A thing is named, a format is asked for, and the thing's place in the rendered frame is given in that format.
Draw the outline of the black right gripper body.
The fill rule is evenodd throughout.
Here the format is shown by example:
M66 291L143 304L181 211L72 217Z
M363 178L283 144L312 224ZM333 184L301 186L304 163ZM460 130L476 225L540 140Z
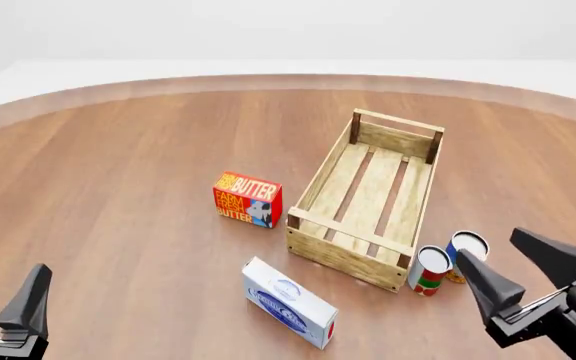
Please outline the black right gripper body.
M529 305L499 312L485 329L502 348L545 336L576 360L576 281Z

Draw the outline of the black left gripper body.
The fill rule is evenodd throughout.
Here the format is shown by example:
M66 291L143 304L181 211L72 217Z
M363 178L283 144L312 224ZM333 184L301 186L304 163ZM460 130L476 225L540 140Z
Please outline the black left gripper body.
M48 334L33 334L13 340L0 338L0 360L42 360L49 344L48 338Z

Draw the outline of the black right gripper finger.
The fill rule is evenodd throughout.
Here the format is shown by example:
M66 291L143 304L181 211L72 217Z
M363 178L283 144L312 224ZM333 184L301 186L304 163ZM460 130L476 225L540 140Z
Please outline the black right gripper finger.
M482 317L494 317L519 304L525 288L491 269L486 263L461 249L456 264L477 302Z
M531 260L555 287L576 281L576 246L516 227L510 242Z

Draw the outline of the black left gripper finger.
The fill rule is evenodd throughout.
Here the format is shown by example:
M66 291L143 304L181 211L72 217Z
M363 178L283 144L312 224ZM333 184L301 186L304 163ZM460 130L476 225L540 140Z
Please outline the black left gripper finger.
M0 312L3 339L48 338L47 302L52 270L38 263L27 275L13 299Z

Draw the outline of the wooden slat tray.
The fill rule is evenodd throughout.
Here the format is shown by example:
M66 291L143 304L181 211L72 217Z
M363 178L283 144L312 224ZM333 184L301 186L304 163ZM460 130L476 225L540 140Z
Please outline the wooden slat tray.
M398 292L416 256L444 133L354 110L287 212L288 251Z

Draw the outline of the blue and orange tin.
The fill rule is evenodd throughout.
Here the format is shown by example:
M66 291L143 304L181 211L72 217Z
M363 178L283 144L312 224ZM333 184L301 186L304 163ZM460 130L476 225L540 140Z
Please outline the blue and orange tin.
M485 262L490 252L490 247L488 242L478 233L460 230L453 234L445 249L452 261L453 269L447 273L446 277L455 283L465 284L466 279L457 266L457 254L460 250L467 250L479 260Z

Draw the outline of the red and green tin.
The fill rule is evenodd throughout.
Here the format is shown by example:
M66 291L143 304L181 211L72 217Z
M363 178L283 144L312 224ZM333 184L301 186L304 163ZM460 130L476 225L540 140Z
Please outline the red and green tin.
M452 260L443 249L425 245L414 258L408 272L407 284L420 296L433 296L452 268Z

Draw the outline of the white and blue box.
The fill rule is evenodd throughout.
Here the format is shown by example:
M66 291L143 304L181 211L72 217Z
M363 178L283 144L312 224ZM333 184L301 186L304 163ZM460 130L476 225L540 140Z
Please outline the white and blue box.
M274 269L259 257L242 268L245 296L319 350L335 332L338 308Z

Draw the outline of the red butter box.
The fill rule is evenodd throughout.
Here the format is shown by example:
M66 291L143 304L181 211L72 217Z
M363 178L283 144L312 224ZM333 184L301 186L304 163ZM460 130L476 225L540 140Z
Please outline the red butter box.
M283 188L276 182L225 171L213 185L218 215L273 229L283 210Z

